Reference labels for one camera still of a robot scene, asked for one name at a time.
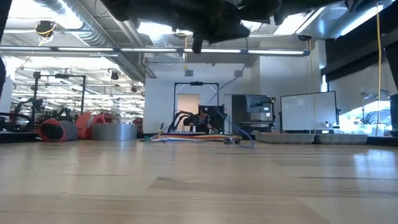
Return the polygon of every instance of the machine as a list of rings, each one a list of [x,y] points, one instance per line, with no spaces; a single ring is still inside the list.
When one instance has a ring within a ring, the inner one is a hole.
[[[28,117],[23,114],[19,114],[21,111],[21,108],[23,105],[32,103],[32,116]],[[0,113],[0,116],[9,116],[9,122],[7,123],[5,119],[1,119],[0,117],[0,130],[4,128],[7,131],[13,132],[13,133],[26,133],[29,131],[32,131],[35,126],[35,119],[34,119],[34,113],[33,111],[40,111],[42,109],[43,105],[43,99],[35,99],[35,98],[30,98],[27,101],[22,101],[18,103],[18,105],[14,108],[13,113]],[[18,118],[24,118],[28,121],[26,125],[19,125],[17,123]]]
[[[119,21],[146,19],[193,32],[192,50],[201,52],[204,40],[209,44],[248,37],[250,30],[241,20],[269,24],[274,16],[281,25],[292,14],[306,12],[336,0],[101,0]],[[354,3],[369,2],[354,0]]]

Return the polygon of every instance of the doorway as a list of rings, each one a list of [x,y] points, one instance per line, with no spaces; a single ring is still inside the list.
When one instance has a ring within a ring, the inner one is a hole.
[[[198,113],[200,103],[200,95],[199,94],[178,94],[177,95],[177,109],[180,111],[191,112],[193,114]],[[177,127],[177,131],[183,131],[183,121],[181,120],[180,124]]]

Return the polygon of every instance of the cable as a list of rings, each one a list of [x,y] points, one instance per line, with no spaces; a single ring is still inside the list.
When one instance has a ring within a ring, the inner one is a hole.
[[[210,103],[210,102],[217,96],[217,94],[218,94],[226,85],[228,85],[228,84],[234,82],[234,81],[237,80],[237,79],[238,79],[238,77],[236,77],[236,78],[234,78],[234,79],[228,81],[228,82],[225,83],[222,87],[220,87],[220,89],[218,89],[218,91],[217,91],[217,92],[213,95],[213,97],[206,103],[206,105],[207,105],[208,103]]]
[[[312,51],[312,40],[309,40],[310,52]],[[312,56],[310,55],[310,70],[311,70],[311,87],[312,87],[312,103],[313,103],[313,133],[317,134],[317,111],[315,105],[315,92],[313,90],[313,70],[312,70]]]
[[[379,132],[379,122],[380,122],[380,92],[381,92],[381,36],[380,36],[380,13],[379,13],[379,3],[376,3],[376,23],[377,23],[377,46],[379,48],[379,86],[378,86],[378,99],[377,99],[377,124],[376,124],[376,137]]]
[[[46,36],[45,36],[45,38],[38,44],[39,47],[40,47],[41,45],[45,44],[45,42],[44,42],[45,39],[49,36],[49,34],[51,33],[51,31],[54,30],[55,26],[57,26],[57,24],[55,24],[49,31],[44,32],[44,34],[46,34]],[[36,52],[32,52],[32,54],[25,60],[25,62],[24,62],[20,67],[18,67],[18,68],[14,71],[14,73],[18,72],[18,70],[20,70],[20,69],[33,57],[33,55],[34,55],[35,53],[36,53]]]
[[[236,77],[236,78],[232,79],[231,81],[225,83],[225,84],[214,94],[214,96],[213,96],[206,104],[208,104],[211,100],[213,100],[214,97],[216,97],[217,94],[218,94],[224,87],[226,87],[228,84],[234,82],[236,79],[238,79],[238,77]],[[216,111],[216,113],[218,113],[219,116],[221,116],[221,117],[224,116],[224,115],[219,111],[218,107],[215,107],[215,111]],[[246,136],[249,138],[250,143],[251,143],[251,146],[242,146],[242,145],[238,145],[238,144],[237,144],[237,146],[239,146],[239,147],[248,147],[248,148],[254,149],[254,142],[253,142],[253,139],[250,137],[250,135],[249,135],[247,132],[245,132],[244,130],[242,130],[241,128],[237,127],[235,124],[233,124],[233,123],[230,122],[229,120],[227,120],[227,122],[228,122],[230,125],[232,125],[232,127],[234,127],[235,129],[237,129],[238,131],[240,131],[241,133],[243,133],[244,135],[246,135]]]

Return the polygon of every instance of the ceiling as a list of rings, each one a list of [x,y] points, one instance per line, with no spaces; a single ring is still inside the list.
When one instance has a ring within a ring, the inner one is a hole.
[[[33,0],[13,0],[13,8],[10,18],[7,22],[7,32],[4,34],[2,45],[39,45],[40,39],[34,32],[34,27],[42,19],[53,19],[54,14],[50,12],[38,12],[32,10],[30,3]],[[273,19],[271,24],[249,24],[251,27],[251,35],[247,39],[230,40],[213,44],[214,48],[221,49],[258,49],[258,48],[279,48],[279,49],[305,49],[305,42],[301,42],[297,39],[296,34],[285,35],[281,30],[292,30],[290,33],[294,33],[300,24],[305,24],[305,21],[311,21],[302,29],[301,34],[307,34],[313,36],[314,39],[328,39],[336,38],[341,35],[342,31],[347,29],[351,24],[358,21],[364,14],[369,14],[371,9],[374,7],[375,1],[362,0],[360,2],[370,2],[372,4],[365,5],[360,11],[353,10],[350,12],[345,9],[343,1],[337,4],[332,4],[320,11],[317,14],[317,10],[312,11],[309,14],[301,14],[297,17],[294,15],[288,17],[285,22],[277,27],[274,25]],[[385,0],[381,4],[383,8],[386,8],[391,4],[393,0]],[[154,44],[151,37],[146,34],[139,34],[136,27],[133,25],[130,27],[126,26],[126,23],[120,23],[108,13],[107,9],[102,5],[101,1],[92,0],[80,0],[79,3],[84,7],[85,11],[94,19],[105,34],[120,47],[133,47],[133,46],[146,46]],[[349,7],[352,6],[352,1],[349,1]],[[57,28],[54,37],[50,42],[44,43],[44,46],[66,46],[66,47],[86,47],[87,44],[76,37],[76,30],[67,30],[61,25]],[[190,47],[193,40],[191,36],[187,36],[187,39],[178,39],[173,34],[162,34],[162,38],[170,46],[177,47]],[[15,67],[20,67],[24,64],[25,70],[18,70],[16,72],[16,83],[30,84],[34,81],[32,78],[32,72],[34,70],[44,70],[46,73],[64,72],[69,74],[85,74],[88,76],[88,84],[119,84],[116,86],[105,86],[98,87],[92,86],[86,92],[86,94],[96,95],[131,95],[131,87],[139,87],[141,92],[138,92],[137,98],[142,105],[136,104],[136,99],[128,99],[130,96],[126,96],[125,99],[121,97],[121,100],[117,101],[118,98],[106,97],[106,99],[98,99],[93,101],[93,104],[89,104],[92,107],[100,107],[110,109],[112,105],[119,104],[121,108],[137,108],[142,110],[144,87],[142,83],[131,80],[127,75],[123,73],[123,68],[118,64],[114,63],[112,57],[102,57],[104,55],[98,55],[88,53],[58,53],[58,52],[0,52],[5,60],[8,60],[10,64]],[[235,64],[246,64],[246,66],[252,65],[258,58],[258,56],[246,56],[246,55],[223,55],[220,57],[218,54],[188,54],[186,57],[182,57],[177,54],[145,54],[145,58],[139,53],[125,53],[124,56],[134,64],[165,64],[170,65],[173,63],[207,63],[210,65],[218,63],[235,63]],[[120,72],[119,80],[112,81],[107,71],[111,69]],[[57,82],[54,80],[41,80],[41,83],[52,83]],[[70,82],[74,85],[80,85],[79,79],[71,78]],[[48,93],[49,99],[56,99],[57,97],[51,97],[51,93],[71,93],[78,90],[73,89],[73,86],[41,86],[41,93]],[[16,86],[16,93],[32,93],[29,85]],[[57,102],[49,100],[49,103],[54,102],[53,105],[57,106]],[[78,100],[70,100],[64,102],[66,106],[74,105]]]

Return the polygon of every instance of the wooden floor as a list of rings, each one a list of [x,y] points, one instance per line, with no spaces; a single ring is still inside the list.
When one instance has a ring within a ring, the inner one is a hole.
[[[0,144],[1,223],[397,223],[398,151]]]

